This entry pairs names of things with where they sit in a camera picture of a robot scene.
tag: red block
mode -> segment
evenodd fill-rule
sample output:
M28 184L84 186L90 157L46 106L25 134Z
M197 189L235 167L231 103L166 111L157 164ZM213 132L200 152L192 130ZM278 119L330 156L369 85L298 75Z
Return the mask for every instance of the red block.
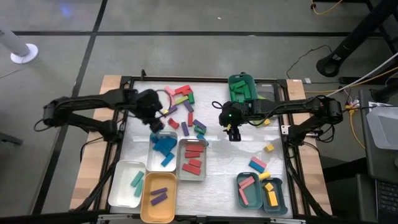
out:
M254 183L254 179L247 181L244 185L241 186L242 190L253 183Z
M191 89L182 91L182 94L185 95L185 96L190 94L190 93L193 93Z
M265 162L262 162L261 160L259 160L258 158L254 157L254 156L251 158L251 160L253 162L255 162L256 164L259 164L260 166L262 166L264 169L267 166L267 164Z
M192 127L193 126L193 112L189 112L188 113L188 127Z
M185 158L196 158L200 157L200 152L186 152Z
M249 205L248 199L246 198L246 195L243 193L243 189L239 189L239 194L241 194L243 203L244 203L245 205Z
M250 176L250 177L248 177L248 178L242 180L242 181L239 183L239 186L242 187L245 183L249 182L250 180L254 180L254 178L253 178L252 176Z
M190 152L203 152L205 148L201 145L187 144L185 150Z
M190 90L190 89L191 89L191 87L189 85L185 85L185 86L181 86L178 89L175 89L174 93L179 94L179 93L182 93L182 91L184 91L184 90Z
M182 165L182 169L187 171L187 172L190 172L192 174L195 174L195 175L199 175L200 171L201 171L199 168L191 166L191 165L188 165L188 164Z
M177 129L177 128L180 126L180 124L178 124L177 122L175 122L172 118L170 118L168 122L169 122L169 125L170 125L171 127L173 127L174 129Z
M201 166L201 161L197 160L197 159L190 159L188 164L193 165L195 167L199 167Z

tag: white pole base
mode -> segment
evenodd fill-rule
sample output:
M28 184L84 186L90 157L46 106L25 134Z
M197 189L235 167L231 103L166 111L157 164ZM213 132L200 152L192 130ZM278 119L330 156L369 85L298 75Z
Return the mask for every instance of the white pole base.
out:
M11 54L11 60L17 64L25 64L31 62L39 54L39 49L34 44L26 44L29 48L29 53L23 57Z

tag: purple block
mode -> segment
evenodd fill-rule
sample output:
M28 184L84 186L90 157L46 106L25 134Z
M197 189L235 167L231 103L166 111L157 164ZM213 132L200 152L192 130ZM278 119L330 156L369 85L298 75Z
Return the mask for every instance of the purple block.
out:
M169 115L169 114L173 113L173 112L176 111L176 110L177 110L177 105L174 105L174 106L172 106L172 107L169 109L169 112L167 112L165 115Z
M189 103L188 100L184 100L182 103L184 104L184 106L187 108L187 110L189 112L193 112L193 108L192 108L192 106L191 106L191 104Z
M193 124L197 125L202 130L206 130L206 126L204 124L202 124L201 122L199 122L197 119L193 120Z
M164 188L159 189L159 190L154 190L154 191L150 192L150 194L151 195L157 195L157 194L160 194L160 193L163 193L163 192L166 192L166 191L167 191L167 187L164 187Z
M187 123L184 121L181 123L182 131L184 132L184 136L189 135Z
M167 194L166 194L166 193L162 193L162 194L159 195L158 197L152 199L152 200L150 201L150 203L151 203L152 206L153 206L153 205L156 205L156 204L158 204L158 203L160 203L160 202L163 202L166 198L167 198Z

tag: teal tray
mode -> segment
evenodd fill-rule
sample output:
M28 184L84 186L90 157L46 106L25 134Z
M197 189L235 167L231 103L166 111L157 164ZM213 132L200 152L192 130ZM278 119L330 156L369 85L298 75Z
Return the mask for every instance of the teal tray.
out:
M257 99L256 83L254 82L253 77L251 75L249 75L249 74L242 73L242 74L239 74L239 75L231 75L228 78L228 89L229 89L229 95L231 97L231 101L232 102L241 101L243 103L243 101L245 100L244 95L242 93L235 93L229 87L230 84L234 84L234 83L237 83L237 82L242 81L242 80L244 82L246 82L246 84L249 87L249 91L250 91L251 98L250 99L246 99L246 100L255 100L255 99ZM233 97L232 97L233 95L236 96L236 100L235 101L232 100L233 99Z
M243 189L243 192L249 202L248 205L243 203L241 195L239 194L239 183L248 177L254 177L254 183ZM258 209L262 206L260 179L256 173L253 172L242 172L236 176L236 193L238 194L238 203L242 208Z
M276 199L278 200L278 206L272 207L268 203L268 194L264 186L267 183L271 183L274 187L273 191L276 194ZM278 215L285 215L287 213L287 207L285 206L284 194L282 191L282 180L279 178L267 178L261 181L261 194L262 194L262 201L264 203L264 211L268 214L278 214Z

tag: white tray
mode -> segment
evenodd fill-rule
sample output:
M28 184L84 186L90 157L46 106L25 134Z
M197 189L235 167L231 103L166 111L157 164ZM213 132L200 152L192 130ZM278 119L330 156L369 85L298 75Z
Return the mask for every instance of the white tray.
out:
M119 161L116 164L114 177L109 194L108 203L112 206L136 208L140 202L142 194L139 197L134 196L137 187L130 185L134 177L141 171L146 173L145 164L134 161Z
M175 131L160 131L158 136L170 136L178 140L178 136ZM174 158L165 167L161 164L162 161L165 159L165 156L161 152L155 151L154 145L155 144L151 140L149 140L147 170L150 172L173 172L177 167L178 144L176 144L170 151L172 154L174 154Z

